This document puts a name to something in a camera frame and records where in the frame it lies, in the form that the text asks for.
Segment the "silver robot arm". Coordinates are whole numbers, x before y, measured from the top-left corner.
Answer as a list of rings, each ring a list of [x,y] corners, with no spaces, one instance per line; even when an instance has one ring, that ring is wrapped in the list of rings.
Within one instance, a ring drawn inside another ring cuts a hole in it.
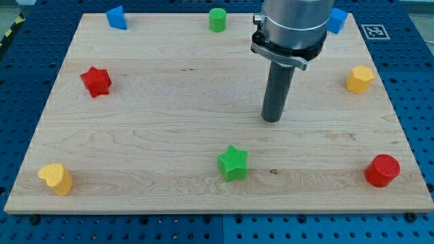
[[[253,15],[251,50],[283,67],[306,70],[327,36],[334,0],[264,0]]]

